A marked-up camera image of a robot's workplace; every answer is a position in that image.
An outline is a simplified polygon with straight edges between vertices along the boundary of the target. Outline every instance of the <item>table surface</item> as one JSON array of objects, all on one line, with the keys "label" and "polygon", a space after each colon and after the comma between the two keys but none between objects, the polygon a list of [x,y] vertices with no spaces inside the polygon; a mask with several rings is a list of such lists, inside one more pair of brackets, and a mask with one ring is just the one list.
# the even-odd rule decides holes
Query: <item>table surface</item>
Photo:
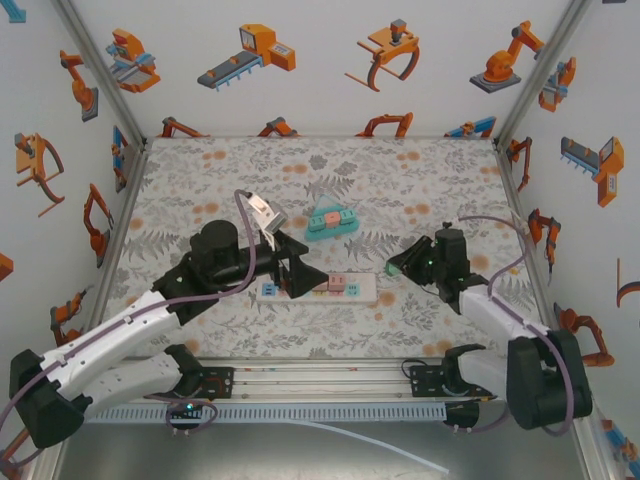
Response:
[{"label": "table surface", "polygon": [[[374,272],[372,306],[267,305],[255,287],[224,299],[180,330],[140,346],[152,355],[185,343],[199,356],[389,358],[440,356],[452,345],[493,341],[437,296],[404,277],[384,274],[386,260],[443,221],[492,214],[509,218],[500,171],[489,141],[453,139],[157,139],[134,206],[105,318],[118,313],[177,264],[189,237],[227,219],[247,244],[233,191],[278,202],[284,231],[307,243],[302,259],[331,272]],[[352,234],[305,242],[320,195],[353,208]],[[521,255],[514,232],[490,221],[460,225],[472,270],[489,278]],[[537,319],[524,265],[498,281],[498,292]]]}]

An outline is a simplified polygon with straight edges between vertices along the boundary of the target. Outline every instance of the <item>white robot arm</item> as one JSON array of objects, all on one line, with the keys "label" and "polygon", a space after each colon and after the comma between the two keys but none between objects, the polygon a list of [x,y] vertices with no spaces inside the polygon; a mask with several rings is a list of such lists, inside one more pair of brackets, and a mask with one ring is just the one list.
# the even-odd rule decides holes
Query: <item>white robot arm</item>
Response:
[{"label": "white robot arm", "polygon": [[529,322],[490,292],[489,282],[470,270],[462,230],[450,227],[444,223],[435,241],[423,236],[386,267],[418,285],[435,284],[442,301],[496,342],[496,351],[478,344],[449,349],[442,361],[443,391],[463,395],[482,387],[506,400],[524,429],[562,421],[571,402],[572,418],[589,415],[591,391],[575,337]]},{"label": "white robot arm", "polygon": [[112,367],[136,346],[185,325],[256,276],[270,275],[292,298],[328,280],[326,273],[300,259],[308,247],[279,230],[286,221],[281,209],[255,194],[241,194],[260,227],[255,252],[238,248],[232,223],[210,222],[191,238],[191,251],[180,263],[124,311],[42,356],[25,350],[14,357],[9,393],[36,447],[63,441],[86,418],[129,400],[158,392],[174,398],[197,394],[203,369],[184,345],[172,345],[143,362]]}]

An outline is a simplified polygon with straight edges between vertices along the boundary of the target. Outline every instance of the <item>black bracket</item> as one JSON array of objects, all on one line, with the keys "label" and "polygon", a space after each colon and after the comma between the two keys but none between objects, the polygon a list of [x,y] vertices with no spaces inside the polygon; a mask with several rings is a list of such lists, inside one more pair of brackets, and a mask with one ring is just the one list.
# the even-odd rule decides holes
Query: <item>black bracket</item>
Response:
[{"label": "black bracket", "polygon": [[[233,393],[232,367],[202,367],[202,383],[200,388],[189,398],[216,400],[218,398],[231,398]],[[158,397],[167,399],[181,398],[173,392],[158,393]]]},{"label": "black bracket", "polygon": [[469,385],[467,390],[456,392],[447,388],[442,365],[413,365],[409,367],[411,394],[414,398],[456,398],[456,397],[491,397],[488,392],[477,385]]}]

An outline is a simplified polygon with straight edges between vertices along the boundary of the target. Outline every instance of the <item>white power strip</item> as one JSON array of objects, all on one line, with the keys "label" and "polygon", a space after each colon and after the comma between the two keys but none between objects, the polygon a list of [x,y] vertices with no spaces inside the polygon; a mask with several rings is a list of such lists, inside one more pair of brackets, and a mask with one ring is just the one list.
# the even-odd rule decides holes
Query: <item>white power strip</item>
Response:
[{"label": "white power strip", "polygon": [[346,287],[342,292],[307,292],[301,297],[290,298],[278,289],[271,279],[262,276],[256,280],[256,300],[259,303],[346,303],[350,305],[372,305],[378,300],[375,273],[345,272]]}]

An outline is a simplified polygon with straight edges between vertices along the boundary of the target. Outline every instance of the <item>white cable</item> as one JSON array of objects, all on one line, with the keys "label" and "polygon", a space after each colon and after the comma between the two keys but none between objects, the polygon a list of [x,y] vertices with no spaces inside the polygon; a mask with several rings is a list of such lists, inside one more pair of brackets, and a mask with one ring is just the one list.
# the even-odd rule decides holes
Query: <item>white cable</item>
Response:
[{"label": "white cable", "polygon": [[378,447],[386,448],[387,450],[391,450],[392,452],[395,452],[395,453],[400,454],[400,455],[402,455],[404,457],[407,457],[407,458],[409,458],[411,460],[414,460],[414,461],[416,461],[418,463],[421,463],[425,467],[429,467],[429,468],[437,470],[437,471],[439,471],[441,473],[444,473],[445,475],[449,475],[449,469],[448,468],[441,467],[440,465],[438,465],[436,463],[430,462],[429,460],[425,460],[422,457],[418,457],[417,455],[414,455],[413,453],[409,453],[406,450],[402,450],[401,448],[394,447],[393,445],[390,445],[388,443],[382,442],[380,440],[376,440],[375,438],[365,437],[364,435],[360,435],[358,433],[350,432],[349,430],[343,430],[342,428],[332,427],[331,425],[324,425],[323,423],[302,422],[302,421],[298,421],[298,420],[283,420],[281,423],[288,423],[288,424],[291,424],[291,425],[301,425],[303,427],[319,428],[321,430],[328,430],[330,432],[339,433],[341,435],[345,435],[347,437],[355,438],[357,440],[361,440],[363,442],[367,442],[367,443],[370,443],[372,445],[377,445]]}]

